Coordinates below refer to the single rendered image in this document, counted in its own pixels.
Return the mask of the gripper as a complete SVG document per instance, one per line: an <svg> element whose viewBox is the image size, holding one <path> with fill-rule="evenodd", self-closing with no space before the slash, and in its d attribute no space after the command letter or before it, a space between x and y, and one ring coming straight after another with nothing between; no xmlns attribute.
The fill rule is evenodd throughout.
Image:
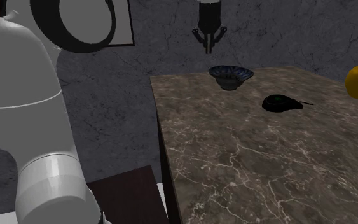
<svg viewBox="0 0 358 224"><path fill-rule="evenodd" d="M203 45L205 53L212 53L212 49L216 43L220 42L225 35L227 28L221 27L221 2L199 3L199 20L198 28L204 33L201 37L197 28L192 29L192 34L196 40ZM214 33L220 28L220 33L214 37Z"/></svg>

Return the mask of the blue patterned bowl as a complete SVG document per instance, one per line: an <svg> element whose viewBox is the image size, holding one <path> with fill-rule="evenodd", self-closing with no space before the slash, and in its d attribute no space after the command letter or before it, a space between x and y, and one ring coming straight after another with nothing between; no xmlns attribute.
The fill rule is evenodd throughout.
<svg viewBox="0 0 358 224"><path fill-rule="evenodd" d="M214 66L208 70L216 83L227 91L236 90L246 80L254 76L254 72L238 66Z"/></svg>

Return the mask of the black computer mouse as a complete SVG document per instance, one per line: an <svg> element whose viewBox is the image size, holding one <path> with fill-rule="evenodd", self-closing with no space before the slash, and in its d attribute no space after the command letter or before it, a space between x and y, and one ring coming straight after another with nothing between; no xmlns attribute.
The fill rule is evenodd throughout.
<svg viewBox="0 0 358 224"><path fill-rule="evenodd" d="M267 96L261 106L266 111L282 113L289 110L303 109L303 104L312 105L312 103L297 101L286 95L273 94Z"/></svg>

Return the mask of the brown marble table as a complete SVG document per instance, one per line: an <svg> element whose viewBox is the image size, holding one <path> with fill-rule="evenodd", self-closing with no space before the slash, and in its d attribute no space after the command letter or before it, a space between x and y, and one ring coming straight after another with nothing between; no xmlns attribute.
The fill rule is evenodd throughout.
<svg viewBox="0 0 358 224"><path fill-rule="evenodd" d="M170 224L358 224L358 100L297 67L150 79ZM282 113L263 100L303 104Z"/></svg>

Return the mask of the grey wall picture black frame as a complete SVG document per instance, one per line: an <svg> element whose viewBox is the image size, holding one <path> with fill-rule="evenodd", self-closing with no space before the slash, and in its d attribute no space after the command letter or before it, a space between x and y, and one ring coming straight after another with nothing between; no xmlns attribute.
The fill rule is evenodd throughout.
<svg viewBox="0 0 358 224"><path fill-rule="evenodd" d="M111 0L111 2L114 4L116 30L108 47L134 46L129 0Z"/></svg>

